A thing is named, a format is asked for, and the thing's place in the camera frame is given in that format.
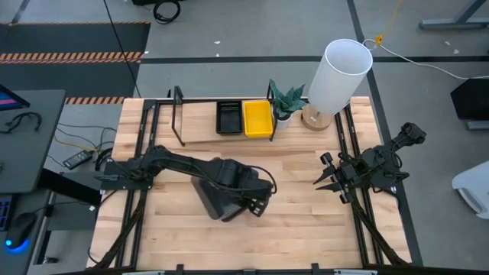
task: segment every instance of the yellow container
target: yellow container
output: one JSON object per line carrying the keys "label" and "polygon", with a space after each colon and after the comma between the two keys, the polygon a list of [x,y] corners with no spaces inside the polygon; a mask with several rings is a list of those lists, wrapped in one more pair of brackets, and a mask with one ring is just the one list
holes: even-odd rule
{"label": "yellow container", "polygon": [[274,132],[270,103],[265,101],[243,102],[244,133],[249,138],[268,138]]}

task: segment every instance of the green plant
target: green plant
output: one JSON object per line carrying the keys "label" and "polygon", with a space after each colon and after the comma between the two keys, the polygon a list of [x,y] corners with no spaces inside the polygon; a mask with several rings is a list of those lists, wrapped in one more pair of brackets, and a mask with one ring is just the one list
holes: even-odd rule
{"label": "green plant", "polygon": [[293,87],[290,88],[289,92],[287,92],[285,95],[277,88],[272,79],[270,79],[269,85],[272,93],[274,94],[274,106],[277,109],[278,118],[285,118],[295,111],[302,109],[306,104],[300,99],[300,97],[303,95],[304,86],[306,84],[297,89],[294,89]]}

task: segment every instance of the lamp shade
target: lamp shade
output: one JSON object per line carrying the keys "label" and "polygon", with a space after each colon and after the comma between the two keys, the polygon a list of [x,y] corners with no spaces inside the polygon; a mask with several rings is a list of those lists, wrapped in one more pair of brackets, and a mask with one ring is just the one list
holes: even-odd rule
{"label": "lamp shade", "polygon": [[350,39],[334,40],[326,47],[309,88],[309,103],[323,114],[340,112],[372,63],[372,54],[363,44]]}

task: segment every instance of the wooden table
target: wooden table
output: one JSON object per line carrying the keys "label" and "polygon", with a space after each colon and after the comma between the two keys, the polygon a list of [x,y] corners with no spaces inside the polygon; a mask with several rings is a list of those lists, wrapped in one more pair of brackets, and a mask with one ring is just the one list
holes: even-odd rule
{"label": "wooden table", "polygon": [[[112,155],[116,160],[134,156],[142,104],[143,99],[124,102]],[[156,144],[204,160],[233,158],[264,167],[277,180],[278,193],[272,196],[261,218],[246,212],[224,223],[206,214],[190,176],[163,171],[147,196],[138,270],[175,270],[177,264],[185,264],[186,270],[310,269],[311,263],[319,263],[321,268],[361,267],[351,206],[343,205],[338,193],[316,191],[317,186],[312,185],[324,168],[319,156],[326,151],[336,156],[340,151],[334,124],[324,131],[310,131],[303,127],[300,112],[296,112],[288,129],[278,131],[272,142],[262,139],[182,147],[171,130],[171,110],[171,106],[160,109]],[[361,150],[379,144],[369,98],[352,98],[351,111]],[[148,115],[147,132],[151,118]],[[345,117],[343,122],[348,133]],[[119,191],[100,209],[91,248],[95,259],[102,257],[121,230],[125,198],[126,192]],[[395,198],[372,193],[371,200],[379,231],[409,261]],[[373,261],[371,239],[364,231]],[[132,238],[128,240],[125,264],[132,245]]]}

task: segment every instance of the concrete floor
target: concrete floor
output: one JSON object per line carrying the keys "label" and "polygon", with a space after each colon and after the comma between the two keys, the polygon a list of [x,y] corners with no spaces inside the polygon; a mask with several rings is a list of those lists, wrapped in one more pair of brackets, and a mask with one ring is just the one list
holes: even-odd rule
{"label": "concrete floor", "polygon": [[[153,21],[148,10],[133,6],[130,1],[107,2],[114,21]],[[487,29],[417,29],[421,19],[453,17],[466,2],[469,0],[405,1],[384,46],[412,57],[486,55]],[[397,2],[354,0],[354,4],[363,34],[373,38],[385,29]],[[0,8],[0,21],[10,21],[20,5],[21,0],[14,0],[5,9]],[[151,25],[145,58],[215,57],[217,53],[220,57],[320,56],[329,41],[357,37],[346,1],[188,0],[181,5],[181,16],[174,23]],[[489,16],[489,4],[476,15]],[[21,21],[89,22],[108,21],[108,17],[101,0],[30,0]],[[388,55],[378,49],[372,53],[376,57]],[[315,62],[142,64],[138,87],[144,97],[165,96],[175,85],[180,85],[187,97],[263,95],[269,78],[283,89],[303,83],[308,86],[317,65]],[[483,62],[434,65],[463,76],[489,75],[489,64]],[[486,161],[489,155],[489,133],[466,131],[455,115],[449,93],[462,81],[408,63],[375,63],[373,71],[390,134],[395,136],[406,121],[417,123],[428,133],[425,144],[400,152],[403,170],[411,174],[404,184],[424,265],[489,270],[489,222],[477,218],[452,189],[456,174]],[[371,95],[368,84],[365,79],[356,94]],[[380,112],[379,105],[374,108]],[[120,109],[120,105],[68,105],[61,121],[115,127]],[[67,131],[94,142],[100,135],[98,129]],[[61,134],[59,137],[80,142]],[[112,133],[107,134],[106,140],[110,138]],[[77,151],[53,144],[50,155],[64,160]],[[61,170],[51,160],[46,167]],[[64,248],[63,238],[73,240],[72,249]],[[86,231],[53,236],[48,254],[60,257],[61,263],[34,267],[30,273],[81,270],[84,263],[77,259],[86,258],[90,239],[91,232]]]}

